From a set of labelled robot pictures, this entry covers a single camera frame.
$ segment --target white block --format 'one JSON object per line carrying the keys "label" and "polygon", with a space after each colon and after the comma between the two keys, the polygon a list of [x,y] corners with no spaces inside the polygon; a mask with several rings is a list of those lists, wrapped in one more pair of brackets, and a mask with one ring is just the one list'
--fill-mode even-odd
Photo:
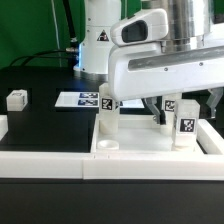
{"label": "white block", "polygon": [[99,87],[100,132],[115,134],[118,131],[120,105],[109,94],[108,83]]}
{"label": "white block", "polygon": [[22,111],[28,103],[26,90],[13,90],[6,98],[8,111]]}
{"label": "white block", "polygon": [[195,100],[177,100],[172,133],[174,150],[194,148],[200,105]]}
{"label": "white block", "polygon": [[0,115],[0,141],[8,132],[8,119],[6,115]]}

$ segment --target green background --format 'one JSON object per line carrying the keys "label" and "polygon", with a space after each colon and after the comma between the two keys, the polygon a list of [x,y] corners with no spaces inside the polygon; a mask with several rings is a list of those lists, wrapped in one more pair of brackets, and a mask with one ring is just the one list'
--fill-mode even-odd
{"label": "green background", "polygon": [[[122,0],[122,18],[125,16]],[[128,13],[140,10],[140,0],[127,0]],[[84,1],[70,0],[77,38],[84,38]],[[62,0],[55,0],[60,47],[69,47],[69,33]],[[215,1],[215,12],[224,13],[223,0]],[[51,0],[7,0],[0,2],[0,68],[17,57],[57,49]],[[35,59],[29,65],[59,66],[55,59]]]}

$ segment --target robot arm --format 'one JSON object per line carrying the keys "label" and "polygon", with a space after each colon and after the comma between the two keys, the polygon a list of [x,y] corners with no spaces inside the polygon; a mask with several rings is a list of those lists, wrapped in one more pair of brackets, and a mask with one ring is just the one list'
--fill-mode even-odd
{"label": "robot arm", "polygon": [[[111,96],[122,101],[213,89],[207,104],[214,117],[224,86],[224,35],[218,34],[224,27],[215,25],[222,28],[210,34],[211,1],[193,1],[191,8],[189,1],[148,2],[152,7],[158,4],[111,29],[112,40],[119,46],[109,59]],[[180,14],[174,8],[188,10]]]}

